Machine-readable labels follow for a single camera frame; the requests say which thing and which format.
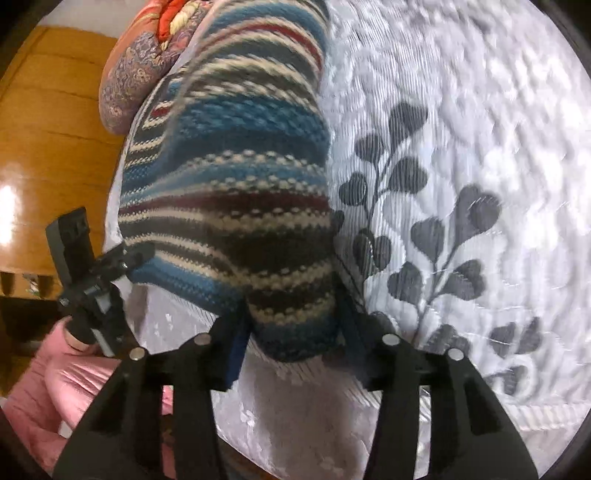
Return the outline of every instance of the red stripe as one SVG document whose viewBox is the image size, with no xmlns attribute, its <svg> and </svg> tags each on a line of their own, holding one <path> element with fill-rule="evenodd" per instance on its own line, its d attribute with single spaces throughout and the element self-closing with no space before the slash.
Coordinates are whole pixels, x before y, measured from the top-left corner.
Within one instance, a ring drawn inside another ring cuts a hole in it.
<svg viewBox="0 0 591 480">
<path fill-rule="evenodd" d="M 169 106 L 165 106 L 162 108 L 155 108 L 154 110 L 152 110 L 152 113 L 150 114 L 150 116 L 164 116 L 166 115 L 169 111 L 170 111 L 171 107 Z"/>
<path fill-rule="evenodd" d="M 306 196 L 296 193 L 192 193 L 181 197 L 161 197 L 122 208 L 120 215 L 130 215 L 157 208 L 174 207 L 182 209 L 203 209 L 216 212 L 238 211 L 248 213 L 258 209 L 262 213 L 274 208 L 310 208 L 315 211 L 328 212 L 329 201 L 324 196 Z"/>
<path fill-rule="evenodd" d="M 201 52 L 205 52 L 209 47 L 215 45 L 219 41 L 225 40 L 226 38 L 228 38 L 232 35 L 239 34 L 243 31 L 255 31 L 255 30 L 267 30 L 267 31 L 272 31 L 272 32 L 279 32 L 279 33 L 285 35 L 286 37 L 290 37 L 292 40 L 295 40 L 296 42 L 303 45 L 308 50 L 308 52 L 314 57 L 319 70 L 322 71 L 322 57 L 321 57 L 318 49 L 316 49 L 316 47 L 314 46 L 314 44 L 310 40 L 305 38 L 305 36 L 299 34 L 298 32 L 296 32 L 290 28 L 282 27 L 279 25 L 269 25 L 269 24 L 260 23 L 260 24 L 255 24 L 255 25 L 247 25 L 246 27 L 232 28 L 229 32 L 225 33 L 224 35 L 221 35 L 219 38 L 216 38 L 215 40 L 210 41 L 210 42 L 205 42 L 204 45 L 201 47 Z"/>
</svg>

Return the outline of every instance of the wooden cabinet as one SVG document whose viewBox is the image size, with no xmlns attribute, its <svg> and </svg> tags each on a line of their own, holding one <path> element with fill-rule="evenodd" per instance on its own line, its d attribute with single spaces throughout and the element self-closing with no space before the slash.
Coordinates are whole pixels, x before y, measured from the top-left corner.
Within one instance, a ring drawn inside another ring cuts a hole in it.
<svg viewBox="0 0 591 480">
<path fill-rule="evenodd" d="M 79 206 L 86 207 L 100 253 L 124 140 L 104 129 L 98 111 L 100 76 L 115 41 L 37 27 L 0 80 L 1 294 L 34 298 L 23 274 L 55 275 L 45 227 Z M 12 288 L 5 288 L 7 274 L 15 274 Z M 57 279 L 50 283 L 52 298 L 60 286 Z"/>
</svg>

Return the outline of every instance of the blue stripe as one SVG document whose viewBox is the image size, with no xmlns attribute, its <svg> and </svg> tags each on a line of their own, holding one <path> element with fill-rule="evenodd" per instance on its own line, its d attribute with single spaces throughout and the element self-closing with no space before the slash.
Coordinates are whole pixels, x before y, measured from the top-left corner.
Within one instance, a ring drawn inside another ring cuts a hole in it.
<svg viewBox="0 0 591 480">
<path fill-rule="evenodd" d="M 237 181 L 246 180 L 248 176 L 255 176 L 258 179 L 266 179 L 270 175 L 275 175 L 280 180 L 296 179 L 306 181 L 309 185 L 325 186 L 326 178 L 324 175 L 317 175 L 308 172 L 303 168 L 288 167 L 285 165 L 256 165 L 256 164 L 230 164 L 230 165 L 209 165 L 198 170 L 187 171 L 186 175 L 178 175 L 175 178 L 167 178 L 158 185 L 150 185 L 139 193 L 131 193 L 134 188 L 139 188 L 150 182 L 146 179 L 128 179 L 122 185 L 122 206 L 128 203 L 140 202 L 143 198 L 152 195 L 161 195 L 171 190 L 193 187 L 198 184 L 207 184 L 212 180 L 223 181 L 228 177 Z"/>
<path fill-rule="evenodd" d="M 168 89 L 166 91 L 166 95 L 162 98 L 161 101 L 166 102 L 169 100 L 174 100 L 174 97 L 176 96 L 176 94 L 180 90 L 183 83 L 184 83 L 184 78 L 183 78 L 183 81 L 181 81 L 181 82 L 169 83 Z"/>
<path fill-rule="evenodd" d="M 144 179 L 148 173 L 148 165 L 134 165 L 133 167 L 123 170 L 123 183 L 121 189 L 128 192 L 146 185 L 147 182 Z"/>
<path fill-rule="evenodd" d="M 150 283 L 188 300 L 214 314 L 232 312 L 242 294 L 237 288 L 210 277 L 189 272 L 161 258 L 153 258 L 130 275 L 134 283 Z"/>
<path fill-rule="evenodd" d="M 245 5 L 244 7 L 237 8 L 230 12 L 224 13 L 221 11 L 218 17 L 207 29 L 207 33 L 204 38 L 208 35 L 212 35 L 215 32 L 222 30 L 230 25 L 243 22 L 245 20 L 251 20 L 253 18 L 262 17 L 274 17 L 274 18 L 285 18 L 297 25 L 304 30 L 307 30 L 316 39 L 320 48 L 326 51 L 327 39 L 322 30 L 322 27 L 318 21 L 308 12 L 304 7 L 298 7 L 296 5 L 285 5 L 285 4 L 268 4 L 268 5 Z"/>
<path fill-rule="evenodd" d="M 294 158 L 324 167 L 328 153 L 328 142 L 319 146 L 308 137 L 286 141 L 282 132 L 253 132 L 245 129 L 229 129 L 208 134 L 194 135 L 183 140 L 183 147 L 174 151 L 168 160 L 179 168 L 189 160 L 206 155 L 217 155 L 225 150 L 234 152 L 255 150 L 258 153 L 277 152 L 278 155 L 293 155 Z"/>
<path fill-rule="evenodd" d="M 254 338 L 268 356 L 280 362 L 295 362 L 334 347 L 338 322 L 334 316 L 309 319 L 296 325 L 254 323 Z"/>
<path fill-rule="evenodd" d="M 210 98 L 188 105 L 177 122 L 177 145 L 182 144 L 184 137 L 233 128 L 280 132 L 286 137 L 312 137 L 326 146 L 329 142 L 326 124 L 318 115 L 302 106 L 272 98 L 253 99 L 243 95 Z"/>
</svg>

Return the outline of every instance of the metal screw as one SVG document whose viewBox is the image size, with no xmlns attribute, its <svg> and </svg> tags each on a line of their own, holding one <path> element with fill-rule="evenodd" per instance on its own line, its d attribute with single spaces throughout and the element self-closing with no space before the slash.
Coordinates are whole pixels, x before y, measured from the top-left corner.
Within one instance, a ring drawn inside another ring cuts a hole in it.
<svg viewBox="0 0 591 480">
<path fill-rule="evenodd" d="M 195 342 L 195 345 L 206 346 L 212 342 L 212 336 L 208 333 L 199 333 L 199 335 L 195 336 L 193 342 Z"/>
<path fill-rule="evenodd" d="M 459 362 L 464 358 L 464 352 L 462 352 L 459 348 L 450 348 L 447 351 L 447 356 L 456 362 Z"/>
<path fill-rule="evenodd" d="M 137 360 L 141 360 L 145 354 L 146 350 L 144 350 L 140 346 L 137 346 L 129 352 L 129 358 L 136 362 Z"/>
<path fill-rule="evenodd" d="M 384 345 L 397 346 L 400 343 L 400 337 L 393 333 L 386 333 L 386 335 L 382 337 L 382 342 Z"/>
</svg>

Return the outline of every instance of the gray leaf print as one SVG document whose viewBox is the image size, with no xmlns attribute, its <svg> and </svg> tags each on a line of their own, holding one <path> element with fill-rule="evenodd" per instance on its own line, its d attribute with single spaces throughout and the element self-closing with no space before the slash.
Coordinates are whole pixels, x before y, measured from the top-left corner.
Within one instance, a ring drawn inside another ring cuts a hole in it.
<svg viewBox="0 0 591 480">
<path fill-rule="evenodd" d="M 333 235 L 336 235 L 340 232 L 340 229 L 343 227 L 344 222 L 345 213 L 342 210 L 332 212 L 332 214 L 330 215 L 330 226 L 332 228 Z"/>
<path fill-rule="evenodd" d="M 394 325 L 390 321 L 390 318 L 388 318 L 388 316 L 385 313 L 375 311 L 371 313 L 371 316 L 376 318 L 380 327 L 384 330 L 384 333 L 396 333 L 396 328 L 394 328 Z"/>
<path fill-rule="evenodd" d="M 429 177 L 418 160 L 414 157 L 404 157 L 394 166 L 388 188 L 393 192 L 417 194 L 427 184 Z"/>
<path fill-rule="evenodd" d="M 441 255 L 444 236 L 443 224 L 436 217 L 417 222 L 410 230 L 410 238 L 414 245 L 431 260 L 432 264 L 436 264 Z"/>
<path fill-rule="evenodd" d="M 392 254 L 392 243 L 387 236 L 374 238 L 368 229 L 361 230 L 353 240 L 353 256 L 366 280 L 388 266 Z"/>
<path fill-rule="evenodd" d="M 379 159 L 384 154 L 384 141 L 378 134 L 369 134 L 355 142 L 355 153 L 361 160 L 378 168 Z"/>
<path fill-rule="evenodd" d="M 493 328 L 488 340 L 488 344 L 492 347 L 495 353 L 501 358 L 506 358 L 515 337 L 515 329 L 517 325 L 511 322 L 503 327 Z"/>
<path fill-rule="evenodd" d="M 490 230 L 500 213 L 501 203 L 494 194 L 481 191 L 477 185 L 462 188 L 454 208 L 454 246 L 459 247 L 473 236 Z"/>
<path fill-rule="evenodd" d="M 447 278 L 441 294 L 449 293 L 461 300 L 477 299 L 485 290 L 479 260 L 469 260 L 457 267 Z"/>
<path fill-rule="evenodd" d="M 423 294 L 423 277 L 412 263 L 406 262 L 388 279 L 388 292 L 395 299 L 417 306 Z"/>
<path fill-rule="evenodd" d="M 447 323 L 440 325 L 427 340 L 424 350 L 429 353 L 442 355 L 449 348 L 459 348 L 466 355 L 472 348 L 470 342 L 458 334 L 455 327 Z"/>
<path fill-rule="evenodd" d="M 422 106 L 401 102 L 392 108 L 388 119 L 388 129 L 392 151 L 411 135 L 415 134 L 427 121 L 428 110 Z"/>
<path fill-rule="evenodd" d="M 339 198 L 345 205 L 357 207 L 365 203 L 368 194 L 368 183 L 365 176 L 356 171 L 349 181 L 339 187 Z"/>
<path fill-rule="evenodd" d="M 514 396 L 517 393 L 519 382 L 526 373 L 526 367 L 524 367 L 523 365 L 516 365 L 515 367 L 511 367 L 509 370 L 503 372 L 502 374 L 499 374 L 499 376 L 503 377 L 503 390 L 505 391 L 505 394 Z"/>
<path fill-rule="evenodd" d="M 542 334 L 540 333 L 540 319 L 534 317 L 528 327 L 521 335 L 517 354 L 535 352 L 542 344 Z"/>
</svg>

